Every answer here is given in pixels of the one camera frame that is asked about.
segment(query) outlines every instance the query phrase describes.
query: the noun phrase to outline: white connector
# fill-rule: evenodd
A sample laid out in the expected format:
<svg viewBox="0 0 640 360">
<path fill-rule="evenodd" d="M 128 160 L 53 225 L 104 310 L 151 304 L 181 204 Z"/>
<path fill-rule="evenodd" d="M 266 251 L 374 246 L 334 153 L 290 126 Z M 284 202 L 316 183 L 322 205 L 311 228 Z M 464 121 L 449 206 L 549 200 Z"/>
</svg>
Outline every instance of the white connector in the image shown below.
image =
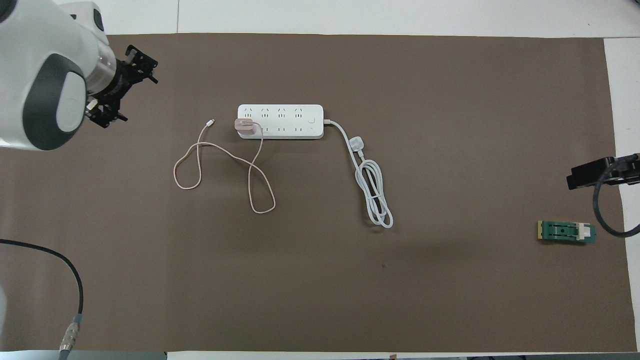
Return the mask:
<svg viewBox="0 0 640 360">
<path fill-rule="evenodd" d="M 364 141 L 359 136 L 349 139 L 349 146 L 351 146 L 351 151 L 358 152 L 364 149 Z"/>
<path fill-rule="evenodd" d="M 238 119 L 249 119 L 262 126 L 264 139 L 320 139 L 324 135 L 324 110 L 320 105 L 243 104 Z M 260 139 L 260 131 L 238 131 L 243 139 Z"/>
<path fill-rule="evenodd" d="M 578 240 L 584 240 L 585 238 L 591 237 L 591 228 L 588 227 L 584 222 L 578 223 Z"/>
</svg>

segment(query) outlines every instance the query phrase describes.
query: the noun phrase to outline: power cord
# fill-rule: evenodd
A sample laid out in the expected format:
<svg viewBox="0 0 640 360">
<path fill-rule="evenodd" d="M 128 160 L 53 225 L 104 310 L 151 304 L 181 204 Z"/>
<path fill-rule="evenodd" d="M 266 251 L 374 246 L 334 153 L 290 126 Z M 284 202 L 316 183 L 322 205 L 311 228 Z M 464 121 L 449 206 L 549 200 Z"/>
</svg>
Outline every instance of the power cord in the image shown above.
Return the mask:
<svg viewBox="0 0 640 360">
<path fill-rule="evenodd" d="M 76 344 L 77 335 L 80 331 L 80 322 L 82 321 L 82 310 L 84 306 L 84 291 L 82 287 L 82 280 L 80 280 L 80 275 L 78 274 L 76 267 L 73 265 L 73 263 L 71 263 L 71 260 L 67 259 L 67 257 L 63 254 L 60 254 L 55 250 L 51 250 L 43 246 L 6 239 L 0 239 L 0 244 L 20 246 L 28 249 L 46 252 L 64 261 L 65 264 L 67 264 L 67 266 L 69 266 L 69 268 L 71 269 L 71 272 L 74 273 L 74 277 L 76 278 L 76 282 L 78 285 L 78 312 L 74 316 L 73 322 L 69 325 L 69 327 L 67 327 L 65 336 L 62 339 L 62 343 L 60 344 L 60 354 L 58 358 L 60 360 L 66 360 L 69 356 L 69 353 L 71 352 L 71 349 L 73 349 L 74 345 Z"/>
<path fill-rule="evenodd" d="M 618 169 L 620 165 L 638 160 L 639 156 L 640 154 L 632 154 L 629 156 L 622 156 L 620 158 L 617 158 L 615 161 L 611 163 L 611 165 L 609 165 L 604 170 L 604 172 L 602 172 L 602 174 L 600 174 L 600 177 L 596 181 L 595 187 L 593 188 L 593 213 L 596 215 L 596 219 L 598 219 L 598 222 L 600 223 L 600 225 L 609 234 L 613 236 L 617 236 L 619 238 L 629 238 L 631 236 L 639 234 L 640 224 L 638 224 L 636 227 L 634 227 L 629 231 L 616 231 L 611 226 L 609 226 L 609 224 L 607 224 L 607 222 L 602 217 L 602 214 L 600 213 L 600 205 L 598 204 L 598 198 L 600 197 L 600 189 L 604 184 L 605 179 L 607 179 L 612 172 Z"/>
<path fill-rule="evenodd" d="M 258 155 L 260 155 L 260 151 L 262 150 L 262 143 L 264 142 L 264 134 L 262 131 L 262 126 L 260 124 L 258 124 L 257 122 L 248 120 L 248 119 L 242 119 L 241 123 L 243 126 L 249 126 L 249 125 L 256 125 L 259 129 L 260 129 L 260 146 L 258 147 L 258 151 L 255 153 L 255 156 L 253 157 L 253 160 L 251 160 L 251 162 L 249 162 L 248 160 L 242 159 L 238 156 L 233 155 L 231 152 L 228 152 L 226 149 L 224 149 L 222 146 L 220 145 L 216 145 L 215 143 L 211 143 L 211 142 L 204 142 L 202 141 L 202 137 L 205 133 L 205 131 L 210 128 L 213 124 L 214 124 L 215 120 L 211 119 L 209 121 L 207 121 L 206 125 L 202 128 L 202 130 L 200 131 L 200 135 L 198 135 L 198 141 L 196 143 L 194 143 L 193 145 L 191 145 L 189 147 L 189 149 L 187 150 L 187 152 L 184 154 L 183 157 L 181 157 L 180 159 L 178 159 L 178 161 L 175 162 L 174 166 L 173 166 L 173 180 L 175 181 L 175 184 L 183 189 L 183 190 L 192 190 L 197 188 L 200 183 L 202 182 L 202 159 L 200 157 L 200 151 L 202 147 L 207 147 L 207 146 L 212 146 L 215 147 L 219 150 L 222 150 L 224 153 L 226 153 L 227 155 L 231 156 L 232 158 L 236 159 L 236 160 L 240 160 L 244 163 L 246 163 L 247 165 L 249 165 L 249 171 L 247 173 L 247 192 L 249 193 L 249 204 L 251 205 L 251 210 L 253 210 L 254 213 L 256 214 L 265 214 L 270 212 L 271 210 L 276 208 L 276 198 L 275 195 L 273 195 L 273 190 L 271 189 L 271 184 L 269 183 L 269 179 L 267 179 L 267 175 L 264 174 L 264 172 L 255 165 L 255 160 L 258 158 Z M 196 149 L 196 158 L 197 158 L 197 162 L 198 162 L 198 181 L 192 185 L 192 186 L 182 186 L 180 184 L 180 181 L 178 181 L 178 177 L 177 177 L 177 170 L 178 167 L 180 166 L 180 164 L 186 160 L 189 156 L 191 156 L 191 153 L 193 152 L 193 149 Z M 255 168 L 256 170 L 258 170 L 260 172 L 260 174 L 262 175 L 262 177 L 264 178 L 264 182 L 267 184 L 267 187 L 269 188 L 269 193 L 271 193 L 271 200 L 273 201 L 273 205 L 267 209 L 267 210 L 263 210 L 263 211 L 258 211 L 255 209 L 255 206 L 253 206 L 253 195 L 252 195 L 252 191 L 251 191 L 251 171 L 252 168 Z"/>
<path fill-rule="evenodd" d="M 391 228 L 394 225 L 394 217 L 387 206 L 382 182 L 382 170 L 380 170 L 377 162 L 364 158 L 364 153 L 362 152 L 364 142 L 362 138 L 356 136 L 349 139 L 342 126 L 335 121 L 326 119 L 324 124 L 337 127 L 342 137 L 344 137 L 351 161 L 355 167 L 356 183 L 364 193 L 365 204 L 371 222 L 386 229 Z M 360 157 L 361 162 L 359 165 L 353 155 L 354 152 L 357 152 Z"/>
</svg>

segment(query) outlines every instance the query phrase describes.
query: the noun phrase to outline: white power cord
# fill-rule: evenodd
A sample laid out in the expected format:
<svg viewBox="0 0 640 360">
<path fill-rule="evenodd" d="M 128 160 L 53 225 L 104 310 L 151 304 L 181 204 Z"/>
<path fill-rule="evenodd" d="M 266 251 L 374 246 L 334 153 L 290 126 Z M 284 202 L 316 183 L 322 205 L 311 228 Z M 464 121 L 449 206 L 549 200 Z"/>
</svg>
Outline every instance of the white power cord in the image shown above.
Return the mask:
<svg viewBox="0 0 640 360">
<path fill-rule="evenodd" d="M 273 190 L 271 189 L 271 184 L 269 184 L 269 180 L 267 179 L 267 175 L 264 174 L 264 172 L 257 167 L 256 165 L 254 165 L 255 160 L 258 158 L 258 155 L 260 155 L 260 151 L 262 150 L 262 143 L 264 141 L 264 137 L 262 135 L 262 126 L 260 124 L 258 124 L 257 122 L 253 122 L 250 120 L 243 120 L 243 125 L 249 125 L 249 124 L 255 124 L 258 126 L 258 128 L 260 129 L 260 146 L 258 147 L 258 151 L 255 153 L 255 156 L 253 157 L 253 160 L 251 160 L 251 162 L 249 162 L 248 160 L 239 158 L 238 156 L 233 155 L 231 152 L 228 152 L 226 149 L 224 149 L 222 146 L 220 145 L 216 145 L 215 143 L 211 143 L 211 142 L 203 142 L 202 141 L 202 136 L 204 135 L 204 132 L 206 129 L 208 129 L 209 127 L 211 127 L 213 125 L 213 123 L 215 122 L 214 119 L 211 119 L 209 121 L 207 121 L 206 125 L 202 128 L 200 135 L 198 135 L 198 141 L 196 143 L 194 143 L 193 145 L 191 145 L 189 147 L 189 149 L 187 150 L 187 152 L 184 154 L 183 157 L 181 157 L 180 159 L 178 159 L 178 161 L 175 162 L 175 165 L 173 166 L 173 180 L 175 181 L 175 184 L 183 189 L 183 190 L 191 190 L 191 189 L 195 189 L 197 188 L 200 183 L 202 182 L 202 160 L 200 159 L 200 151 L 202 147 L 205 146 L 213 146 L 217 149 L 222 150 L 223 152 L 225 152 L 227 155 L 231 156 L 232 158 L 236 159 L 236 160 L 240 160 L 246 164 L 249 165 L 249 171 L 247 173 L 247 192 L 249 193 L 249 204 L 251 204 L 251 210 L 253 210 L 254 213 L 256 214 L 265 214 L 268 213 L 269 211 L 273 210 L 276 208 L 276 198 L 273 195 Z M 180 164 L 186 160 L 191 153 L 193 152 L 193 149 L 196 149 L 196 158 L 197 158 L 197 162 L 198 162 L 198 181 L 193 185 L 193 186 L 182 186 L 180 184 L 180 181 L 178 181 L 178 177 L 176 175 L 178 167 L 180 166 Z M 273 206 L 271 206 L 269 209 L 264 210 L 264 211 L 258 211 L 255 209 L 255 207 L 253 206 L 253 196 L 251 193 L 251 170 L 252 168 L 255 168 L 256 170 L 258 170 L 260 172 L 260 174 L 262 175 L 262 177 L 264 178 L 264 182 L 267 184 L 267 187 L 269 188 L 269 193 L 271 193 L 271 200 L 273 201 Z"/>
<path fill-rule="evenodd" d="M 391 228 L 394 225 L 394 217 L 391 215 L 391 210 L 389 210 L 387 200 L 385 199 L 385 191 L 382 183 L 382 170 L 380 170 L 380 166 L 378 166 L 377 162 L 364 158 L 364 153 L 362 152 L 364 143 L 362 138 L 356 136 L 349 139 L 342 126 L 335 121 L 324 120 L 324 124 L 337 127 L 344 137 L 344 141 L 347 144 L 347 150 L 349 151 L 349 155 L 353 161 L 353 166 L 356 169 L 356 183 L 358 183 L 358 186 L 364 193 L 367 212 L 369 213 L 371 222 L 387 229 Z M 357 152 L 360 157 L 361 163 L 359 165 L 356 157 L 353 155 L 354 152 Z"/>
</svg>

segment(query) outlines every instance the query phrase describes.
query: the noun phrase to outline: power strip switch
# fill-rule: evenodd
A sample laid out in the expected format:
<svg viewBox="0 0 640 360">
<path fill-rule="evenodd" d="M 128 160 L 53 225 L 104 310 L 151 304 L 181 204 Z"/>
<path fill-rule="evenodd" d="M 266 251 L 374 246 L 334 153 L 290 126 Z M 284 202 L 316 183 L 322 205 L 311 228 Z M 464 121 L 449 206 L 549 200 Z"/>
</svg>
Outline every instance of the power strip switch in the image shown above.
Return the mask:
<svg viewBox="0 0 640 360">
<path fill-rule="evenodd" d="M 324 109 L 320 105 L 243 104 L 238 106 L 237 117 L 260 124 L 265 139 L 320 139 L 324 135 Z M 260 129 L 253 126 L 255 131 L 238 131 L 238 135 L 260 140 Z"/>
</svg>

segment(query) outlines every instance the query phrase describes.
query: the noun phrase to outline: black bracket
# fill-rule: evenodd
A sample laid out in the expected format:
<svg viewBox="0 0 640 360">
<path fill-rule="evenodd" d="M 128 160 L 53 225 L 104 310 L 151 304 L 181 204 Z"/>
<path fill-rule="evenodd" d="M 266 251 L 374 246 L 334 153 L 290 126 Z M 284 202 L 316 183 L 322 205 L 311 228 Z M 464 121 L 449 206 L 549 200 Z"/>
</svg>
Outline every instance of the black bracket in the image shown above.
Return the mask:
<svg viewBox="0 0 640 360">
<path fill-rule="evenodd" d="M 154 78 L 157 61 L 133 45 L 129 45 L 125 55 L 126 60 L 116 61 L 116 74 L 111 83 L 103 91 L 92 95 L 93 99 L 90 97 L 87 101 L 85 115 L 89 120 L 104 128 L 107 128 L 116 119 L 128 120 L 119 112 L 120 100 L 133 85 L 144 79 L 149 79 L 155 84 L 158 83 L 158 80 Z"/>
<path fill-rule="evenodd" d="M 600 175 L 614 161 L 616 158 L 609 156 L 572 168 L 571 175 L 566 177 L 569 190 L 594 186 Z M 608 185 L 640 183 L 640 160 L 621 163 L 605 178 L 604 183 Z"/>
</svg>

